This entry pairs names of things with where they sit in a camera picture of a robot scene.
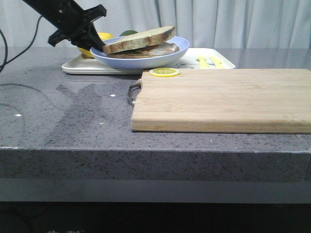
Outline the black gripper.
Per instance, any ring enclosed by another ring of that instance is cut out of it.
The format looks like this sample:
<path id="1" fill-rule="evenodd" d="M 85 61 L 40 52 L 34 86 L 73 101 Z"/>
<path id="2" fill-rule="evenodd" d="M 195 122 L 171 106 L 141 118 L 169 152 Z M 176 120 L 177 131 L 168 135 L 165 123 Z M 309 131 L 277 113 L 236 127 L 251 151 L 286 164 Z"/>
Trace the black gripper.
<path id="1" fill-rule="evenodd" d="M 104 16 L 106 9 L 101 4 L 84 10 L 73 0 L 62 0 L 57 7 L 54 20 L 57 31 L 49 37 L 48 43 L 55 46 L 63 40 L 68 40 L 85 50 L 95 48 L 103 51 L 105 44 L 100 39 L 93 22 Z"/>

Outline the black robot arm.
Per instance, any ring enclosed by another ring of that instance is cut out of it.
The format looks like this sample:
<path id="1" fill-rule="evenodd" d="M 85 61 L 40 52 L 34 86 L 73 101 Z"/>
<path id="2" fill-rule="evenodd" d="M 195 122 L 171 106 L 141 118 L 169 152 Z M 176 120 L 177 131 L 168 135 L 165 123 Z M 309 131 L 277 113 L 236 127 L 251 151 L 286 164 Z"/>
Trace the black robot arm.
<path id="1" fill-rule="evenodd" d="M 85 50 L 95 48 L 103 51 L 104 42 L 93 24 L 106 16 L 106 9 L 101 4 L 84 10 L 73 0 L 26 0 L 25 3 L 57 28 L 48 39 L 53 47 L 68 40 Z"/>

